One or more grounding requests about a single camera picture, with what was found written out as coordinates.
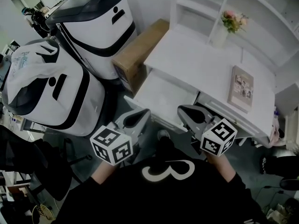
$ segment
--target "cardboard box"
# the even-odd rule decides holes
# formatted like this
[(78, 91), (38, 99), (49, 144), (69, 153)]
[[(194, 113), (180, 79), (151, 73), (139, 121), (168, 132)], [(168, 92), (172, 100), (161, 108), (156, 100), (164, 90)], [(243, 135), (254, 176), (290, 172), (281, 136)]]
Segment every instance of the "cardboard box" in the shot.
[(157, 20), (112, 59), (122, 84), (134, 95), (147, 76), (143, 62), (168, 30), (169, 22)]

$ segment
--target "book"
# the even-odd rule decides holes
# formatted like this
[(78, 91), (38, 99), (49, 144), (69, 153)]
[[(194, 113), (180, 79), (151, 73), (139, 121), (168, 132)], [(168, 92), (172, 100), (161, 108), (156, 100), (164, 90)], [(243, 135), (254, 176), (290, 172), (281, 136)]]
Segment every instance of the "book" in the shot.
[(253, 100), (253, 77), (238, 66), (233, 67), (228, 103), (245, 113), (251, 111)]

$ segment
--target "number 3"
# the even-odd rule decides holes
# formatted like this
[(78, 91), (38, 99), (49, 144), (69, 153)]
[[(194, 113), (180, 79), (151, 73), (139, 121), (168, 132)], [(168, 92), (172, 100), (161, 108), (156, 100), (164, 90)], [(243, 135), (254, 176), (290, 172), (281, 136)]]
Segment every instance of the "number 3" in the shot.
[(145, 179), (147, 179), (151, 182), (161, 181), (164, 178), (166, 178), (169, 174), (171, 174), (175, 179), (181, 181), (181, 180), (184, 180), (184, 179), (190, 177), (193, 174), (194, 170), (195, 170), (194, 163), (192, 163), (189, 160), (177, 160), (177, 161), (166, 161), (166, 162), (185, 162), (186, 164), (189, 165), (189, 170), (185, 174), (178, 174), (176, 171), (174, 171), (171, 168), (171, 166), (169, 166), (168, 169), (165, 172), (163, 172), (159, 175), (152, 175), (152, 174), (149, 174), (150, 167), (145, 167), (145, 168), (142, 169), (142, 175), (145, 177)]

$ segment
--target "black shirt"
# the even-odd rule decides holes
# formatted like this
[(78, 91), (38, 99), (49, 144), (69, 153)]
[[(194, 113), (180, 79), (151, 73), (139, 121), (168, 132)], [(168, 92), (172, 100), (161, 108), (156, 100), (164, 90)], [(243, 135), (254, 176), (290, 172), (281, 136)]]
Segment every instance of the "black shirt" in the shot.
[(267, 223), (238, 174), (230, 183), (209, 163), (158, 157), (92, 178), (71, 190), (60, 223)]

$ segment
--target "desk drawer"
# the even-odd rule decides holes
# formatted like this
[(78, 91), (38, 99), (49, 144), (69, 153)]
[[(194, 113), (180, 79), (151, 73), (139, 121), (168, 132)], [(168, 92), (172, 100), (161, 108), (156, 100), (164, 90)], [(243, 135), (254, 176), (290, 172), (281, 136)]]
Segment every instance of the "desk drawer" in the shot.
[(232, 113), (229, 109), (218, 103), (217, 101), (211, 99), (208, 95), (201, 94), (197, 100), (202, 105), (208, 107), (209, 109), (220, 114), (224, 118), (228, 119), (232, 123), (238, 125), (241, 129), (248, 132), (252, 136), (257, 136), (260, 132), (249, 122), (242, 120), (239, 116)]
[(177, 79), (152, 70), (138, 93), (131, 99), (124, 97), (131, 108), (148, 108), (152, 121), (176, 133), (187, 132), (177, 115), (180, 105), (193, 105), (198, 91)]

